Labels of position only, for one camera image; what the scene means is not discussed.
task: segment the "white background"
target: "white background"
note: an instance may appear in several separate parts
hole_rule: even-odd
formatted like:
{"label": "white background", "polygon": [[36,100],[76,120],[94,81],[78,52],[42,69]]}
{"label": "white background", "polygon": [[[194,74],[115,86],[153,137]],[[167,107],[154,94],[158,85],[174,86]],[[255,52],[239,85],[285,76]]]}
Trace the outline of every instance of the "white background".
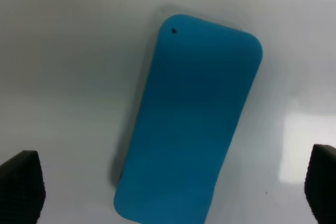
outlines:
{"label": "white background", "polygon": [[264,48],[206,223],[316,223],[303,182],[312,145],[336,145],[336,0],[0,0],[0,163],[39,151],[39,223],[131,223],[113,173],[141,66],[177,13]]}

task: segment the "white table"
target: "white table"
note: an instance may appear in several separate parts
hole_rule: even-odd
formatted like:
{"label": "white table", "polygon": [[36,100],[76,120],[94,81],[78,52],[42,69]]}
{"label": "white table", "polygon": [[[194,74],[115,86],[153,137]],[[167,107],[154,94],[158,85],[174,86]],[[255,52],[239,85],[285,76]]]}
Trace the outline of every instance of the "white table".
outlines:
{"label": "white table", "polygon": [[316,223],[314,143],[336,145],[336,0],[0,0],[0,163],[40,155],[40,224],[131,223],[113,208],[143,60],[176,13],[254,34],[264,59],[207,224]]}

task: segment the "blue phone case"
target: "blue phone case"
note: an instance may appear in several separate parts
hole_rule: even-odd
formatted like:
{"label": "blue phone case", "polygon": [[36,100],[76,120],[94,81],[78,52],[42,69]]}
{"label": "blue phone case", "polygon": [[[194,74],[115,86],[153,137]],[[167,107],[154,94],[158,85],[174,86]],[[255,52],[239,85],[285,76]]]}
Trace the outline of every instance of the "blue phone case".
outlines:
{"label": "blue phone case", "polygon": [[156,43],[116,211],[142,224],[203,224],[262,58],[251,34],[186,15]]}

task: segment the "white surface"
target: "white surface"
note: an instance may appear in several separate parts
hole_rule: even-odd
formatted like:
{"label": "white surface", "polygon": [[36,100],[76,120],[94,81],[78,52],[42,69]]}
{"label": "white surface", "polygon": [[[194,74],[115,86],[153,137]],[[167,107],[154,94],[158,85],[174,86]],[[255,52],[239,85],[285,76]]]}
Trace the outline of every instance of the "white surface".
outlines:
{"label": "white surface", "polygon": [[187,13],[254,34],[264,59],[207,224],[316,223],[313,143],[336,145],[336,0],[0,0],[0,163],[39,151],[40,222],[131,223],[109,173],[149,41]]}

